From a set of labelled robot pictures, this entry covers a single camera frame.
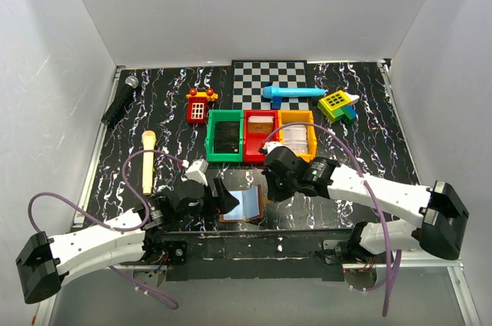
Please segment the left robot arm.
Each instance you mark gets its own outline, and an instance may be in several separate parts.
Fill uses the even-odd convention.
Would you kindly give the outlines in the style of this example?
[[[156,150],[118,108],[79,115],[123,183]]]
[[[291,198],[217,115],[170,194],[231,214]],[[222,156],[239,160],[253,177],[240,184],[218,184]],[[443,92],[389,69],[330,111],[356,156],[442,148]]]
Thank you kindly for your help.
[[[213,188],[186,180],[157,193],[142,209],[131,208],[80,231],[49,236],[38,229],[15,260],[24,301],[44,301],[62,285],[116,264],[143,261],[157,268],[184,264],[187,243],[162,241],[160,235],[188,216],[228,214],[239,204],[238,195],[226,189],[220,178]]]

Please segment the brown leather card holder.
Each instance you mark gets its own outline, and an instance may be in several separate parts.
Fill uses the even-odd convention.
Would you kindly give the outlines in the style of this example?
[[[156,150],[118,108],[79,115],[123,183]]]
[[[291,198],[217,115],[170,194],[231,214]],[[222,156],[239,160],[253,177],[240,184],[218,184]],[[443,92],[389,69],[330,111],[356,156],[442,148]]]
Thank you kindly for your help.
[[[242,191],[231,191],[231,195],[238,201],[238,205],[227,214],[219,215],[220,222],[249,222],[263,218],[264,202],[260,185]]]

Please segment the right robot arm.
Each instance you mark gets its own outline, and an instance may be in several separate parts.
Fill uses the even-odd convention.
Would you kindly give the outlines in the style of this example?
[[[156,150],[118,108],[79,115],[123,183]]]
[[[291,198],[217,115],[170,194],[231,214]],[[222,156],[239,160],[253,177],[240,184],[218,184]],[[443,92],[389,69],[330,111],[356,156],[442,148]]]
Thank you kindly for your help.
[[[329,158],[305,161],[279,142],[266,143],[264,153],[263,173],[271,201],[284,201],[300,193],[379,207],[396,216],[387,223],[356,224],[345,245],[354,261],[368,261],[388,248],[421,248],[448,261],[460,257],[469,211],[451,184],[436,181],[431,187],[406,185],[361,175]]]

